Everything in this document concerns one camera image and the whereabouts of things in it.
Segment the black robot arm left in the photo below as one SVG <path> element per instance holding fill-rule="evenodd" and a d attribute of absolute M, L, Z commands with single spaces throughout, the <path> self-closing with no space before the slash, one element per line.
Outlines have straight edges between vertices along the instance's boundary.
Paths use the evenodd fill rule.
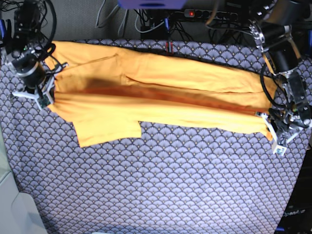
<path fill-rule="evenodd" d="M 303 130 L 312 127 L 312 111 L 304 81 L 297 72 L 301 54 L 292 36 L 292 25 L 299 19 L 306 0 L 253 0 L 249 7 L 249 29 L 265 61 L 260 72 L 263 91 L 272 104 L 263 118 L 273 137 L 272 151 L 283 156 L 288 144 Z M 279 89 L 286 103 L 278 104 L 265 86 L 264 72 L 281 78 Z"/>

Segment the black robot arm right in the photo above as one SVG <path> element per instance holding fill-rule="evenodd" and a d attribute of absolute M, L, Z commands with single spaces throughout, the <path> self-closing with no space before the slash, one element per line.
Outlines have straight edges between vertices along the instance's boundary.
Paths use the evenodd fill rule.
<path fill-rule="evenodd" d="M 12 4 L 16 5 L 14 19 L 0 21 L 0 54 L 24 85 L 12 96 L 31 99 L 42 110 L 54 103 L 56 75 L 68 66 L 53 56 L 55 8 L 50 0 Z"/>

